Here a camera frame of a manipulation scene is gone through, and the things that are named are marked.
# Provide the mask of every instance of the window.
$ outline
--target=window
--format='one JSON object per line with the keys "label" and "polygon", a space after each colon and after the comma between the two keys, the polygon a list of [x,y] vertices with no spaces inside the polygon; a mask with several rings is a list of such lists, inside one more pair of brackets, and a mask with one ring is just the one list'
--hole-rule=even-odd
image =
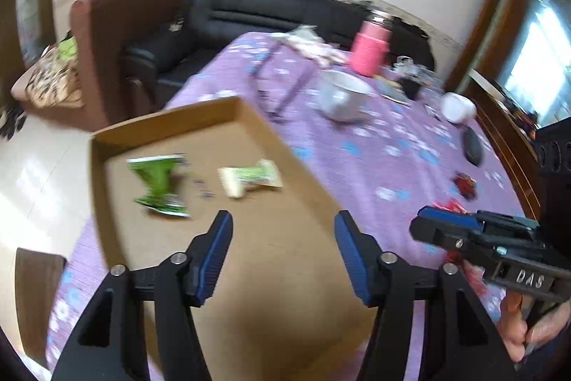
{"label": "window", "polygon": [[571,44],[561,19],[545,1],[527,25],[515,64],[499,82],[520,107],[536,112],[543,126],[568,116]]}
{"label": "window", "polygon": [[24,65],[29,68],[39,58],[43,50],[39,1],[16,0],[16,20]]}

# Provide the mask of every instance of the pink thermos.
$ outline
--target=pink thermos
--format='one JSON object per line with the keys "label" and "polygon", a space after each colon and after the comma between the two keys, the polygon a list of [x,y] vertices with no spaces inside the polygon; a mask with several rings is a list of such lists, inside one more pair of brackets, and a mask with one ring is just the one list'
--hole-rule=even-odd
{"label": "pink thermos", "polygon": [[389,51],[389,39],[392,29],[392,16],[381,11],[372,11],[357,33],[349,65],[358,74],[374,76],[379,66],[385,63],[385,54]]}

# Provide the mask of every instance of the black leather sofa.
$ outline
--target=black leather sofa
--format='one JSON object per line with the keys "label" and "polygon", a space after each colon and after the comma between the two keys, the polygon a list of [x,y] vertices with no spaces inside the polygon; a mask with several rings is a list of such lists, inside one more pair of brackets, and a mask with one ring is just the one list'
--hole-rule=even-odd
{"label": "black leather sofa", "polygon": [[[138,83],[146,94],[143,101],[149,102],[150,111],[156,111],[190,76],[244,33],[286,32],[301,24],[317,25],[316,32],[326,42],[349,50],[368,14],[335,0],[185,0],[176,18],[125,48],[122,73],[128,81]],[[174,25],[180,29],[173,31]],[[435,68],[426,33],[396,19],[389,60],[394,62],[399,55]]]}

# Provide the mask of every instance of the purple tablecloth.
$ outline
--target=purple tablecloth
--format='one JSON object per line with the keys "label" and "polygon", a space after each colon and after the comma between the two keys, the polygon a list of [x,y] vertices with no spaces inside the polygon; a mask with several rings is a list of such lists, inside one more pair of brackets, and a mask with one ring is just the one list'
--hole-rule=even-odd
{"label": "purple tablecloth", "polygon": [[[348,67],[336,66],[351,73]],[[484,146],[480,167],[463,155],[460,131],[429,116],[423,102],[438,108],[439,95],[423,90],[411,107],[381,97],[370,103],[367,118],[350,125],[324,118],[316,104],[319,69],[265,34],[246,34],[228,46],[169,102],[168,108],[197,101],[240,95],[266,113],[278,107],[287,91],[303,84],[284,107],[273,127],[339,203],[349,210],[363,232],[385,251],[394,251],[410,264],[437,268],[445,253],[415,242],[408,227],[424,205],[458,199],[468,211],[485,209],[522,215],[515,191],[481,128],[470,126]],[[375,80],[368,80],[374,87]],[[456,172],[477,181],[478,197],[465,201],[452,182]],[[46,350],[50,368],[89,298],[107,273],[89,221],[62,277],[49,325]],[[490,289],[483,297],[492,317],[499,313],[502,293]],[[423,341],[423,303],[415,305],[407,379],[416,379]],[[338,379],[355,379],[366,341]],[[151,379],[160,379],[155,370]]]}

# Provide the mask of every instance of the black speaker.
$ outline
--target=black speaker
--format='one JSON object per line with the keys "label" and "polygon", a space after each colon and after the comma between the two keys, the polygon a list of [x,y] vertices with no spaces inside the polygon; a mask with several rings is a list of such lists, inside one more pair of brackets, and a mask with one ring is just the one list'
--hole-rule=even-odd
{"label": "black speaker", "polygon": [[541,231],[571,259],[571,118],[537,130],[534,146],[541,182]]}

